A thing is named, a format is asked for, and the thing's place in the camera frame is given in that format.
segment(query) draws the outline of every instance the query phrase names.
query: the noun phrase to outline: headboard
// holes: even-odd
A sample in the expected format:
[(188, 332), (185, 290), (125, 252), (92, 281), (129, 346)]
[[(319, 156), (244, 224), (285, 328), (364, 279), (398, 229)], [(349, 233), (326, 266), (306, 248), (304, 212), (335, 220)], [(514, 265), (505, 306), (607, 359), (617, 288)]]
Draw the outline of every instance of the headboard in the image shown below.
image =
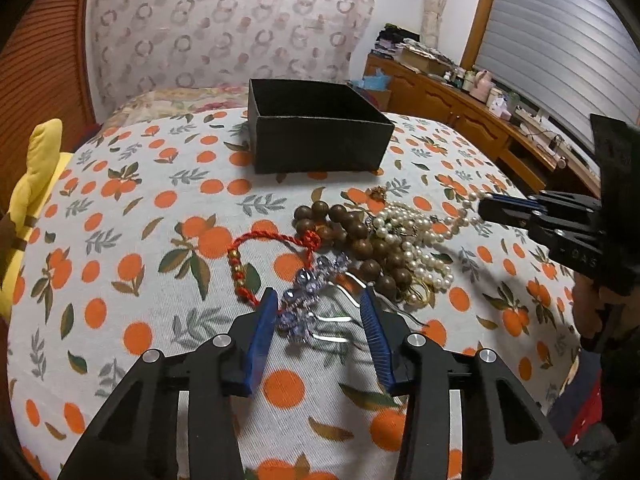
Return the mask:
[(95, 123), (84, 52), (86, 0), (33, 0), (0, 52), (0, 210), (23, 175), (34, 126), (63, 122), (70, 151)]

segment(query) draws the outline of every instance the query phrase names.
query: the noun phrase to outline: pearl necklace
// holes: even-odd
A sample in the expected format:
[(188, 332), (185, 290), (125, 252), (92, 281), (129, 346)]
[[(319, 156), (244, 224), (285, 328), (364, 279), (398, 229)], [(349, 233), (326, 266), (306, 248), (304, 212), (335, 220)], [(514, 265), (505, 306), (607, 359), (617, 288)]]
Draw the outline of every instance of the pearl necklace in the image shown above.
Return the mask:
[[(468, 210), (472, 208), (473, 202), (484, 196), (484, 192), (469, 193), (468, 199), (462, 201), (462, 207), (457, 211), (458, 216), (447, 216), (442, 221), (436, 215), (425, 216), (419, 209), (402, 202), (387, 203), (371, 220), (378, 238), (391, 246), (400, 245), (402, 249), (404, 266), (413, 275), (412, 286), (404, 297), (409, 306), (428, 303), (430, 294), (437, 290), (449, 290), (454, 280), (451, 267), (423, 251), (423, 247), (451, 240), (459, 234), (460, 228), (481, 224), (483, 220), (480, 217), (468, 217)], [(436, 224), (443, 224), (447, 230), (443, 233), (435, 232)], [(416, 290), (414, 283), (425, 290), (426, 298)]]

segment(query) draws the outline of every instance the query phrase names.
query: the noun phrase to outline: red string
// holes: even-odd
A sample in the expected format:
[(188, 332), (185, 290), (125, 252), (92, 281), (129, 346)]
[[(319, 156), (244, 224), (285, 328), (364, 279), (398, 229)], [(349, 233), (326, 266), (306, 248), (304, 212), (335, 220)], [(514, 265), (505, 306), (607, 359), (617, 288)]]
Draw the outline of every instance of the red string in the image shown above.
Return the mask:
[[(315, 231), (306, 231), (300, 239), (294, 238), (293, 236), (272, 233), (269, 231), (250, 231), (236, 238), (233, 243), (229, 245), (228, 251), (238, 250), (238, 247), (242, 243), (247, 240), (251, 240), (252, 238), (268, 238), (269, 240), (279, 240), (281, 242), (289, 242), (299, 247), (306, 248), (304, 264), (307, 269), (311, 267), (313, 254), (318, 250), (322, 243), (322, 240)], [(245, 286), (237, 286), (236, 294), (241, 298), (246, 299), (253, 306), (258, 306), (258, 304), (260, 303), (260, 301), (258, 301), (258, 298), (255, 297), (255, 294)]]

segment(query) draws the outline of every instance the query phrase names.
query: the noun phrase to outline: window blind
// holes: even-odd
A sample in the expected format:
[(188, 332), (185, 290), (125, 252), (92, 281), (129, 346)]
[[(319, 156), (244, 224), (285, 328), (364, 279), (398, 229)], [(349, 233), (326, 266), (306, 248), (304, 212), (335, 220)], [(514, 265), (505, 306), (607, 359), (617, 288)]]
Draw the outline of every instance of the window blind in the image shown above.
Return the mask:
[(476, 67), (591, 151), (590, 114), (638, 120), (640, 53), (606, 0), (494, 0)]

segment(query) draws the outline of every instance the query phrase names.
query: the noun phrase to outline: cardboard box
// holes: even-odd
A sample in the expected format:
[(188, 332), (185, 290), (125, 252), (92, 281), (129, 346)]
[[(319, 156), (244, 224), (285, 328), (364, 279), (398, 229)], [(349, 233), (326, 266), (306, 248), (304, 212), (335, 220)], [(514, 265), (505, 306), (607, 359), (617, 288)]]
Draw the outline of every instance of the cardboard box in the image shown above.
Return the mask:
[(394, 124), (347, 85), (251, 79), (249, 132), (256, 173), (375, 171)]
[(447, 70), (452, 70), (449, 65), (441, 63), (437, 59), (431, 59), (429, 57), (416, 54), (408, 48), (402, 49), (398, 62), (414, 66), (420, 70), (420, 72), (425, 74), (444, 76), (447, 73)]
[(365, 90), (365, 92), (375, 99), (378, 110), (386, 112), (391, 99), (391, 90)]

